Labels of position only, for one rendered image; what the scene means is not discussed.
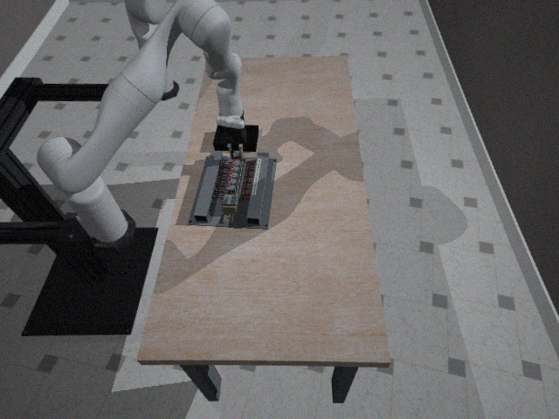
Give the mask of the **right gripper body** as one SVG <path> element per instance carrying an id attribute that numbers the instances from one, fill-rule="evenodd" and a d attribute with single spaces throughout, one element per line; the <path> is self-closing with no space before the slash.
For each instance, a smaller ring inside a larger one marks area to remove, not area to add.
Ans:
<path id="1" fill-rule="evenodd" d="M 233 107 L 224 107 L 218 103 L 219 117 L 217 124 L 223 126 L 224 142 L 233 144 L 245 144 L 247 133 L 245 130 L 244 110 L 240 102 Z M 221 116 L 223 115 L 223 116 Z M 233 127 L 233 128 L 232 128 Z M 238 129 L 243 128 L 243 129 Z M 228 131 L 228 132 L 227 132 Z M 235 133 L 230 133 L 235 132 Z"/>

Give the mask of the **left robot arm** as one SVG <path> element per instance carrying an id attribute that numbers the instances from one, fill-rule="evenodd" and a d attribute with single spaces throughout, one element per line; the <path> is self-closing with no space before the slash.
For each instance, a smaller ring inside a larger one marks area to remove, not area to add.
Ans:
<path id="1" fill-rule="evenodd" d="M 132 31 L 137 38 L 139 49 L 141 49 L 161 22 L 165 12 L 166 0 L 125 0 L 125 6 Z M 171 91 L 173 87 L 168 60 L 164 93 Z"/>

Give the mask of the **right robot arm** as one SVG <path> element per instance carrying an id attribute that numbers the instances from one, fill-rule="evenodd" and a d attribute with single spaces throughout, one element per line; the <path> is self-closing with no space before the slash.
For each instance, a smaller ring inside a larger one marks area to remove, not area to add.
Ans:
<path id="1" fill-rule="evenodd" d="M 242 62 L 231 52 L 228 14 L 214 0 L 175 0 L 147 42 L 103 93 L 86 142 L 81 146 L 71 138 L 55 137 L 38 150 L 39 167 L 76 212 L 88 235 L 101 242 L 120 239 L 128 222 L 100 174 L 161 100 L 169 54 L 181 33 L 203 50 L 207 75 L 225 79 L 217 84 L 218 103 L 236 106 Z"/>

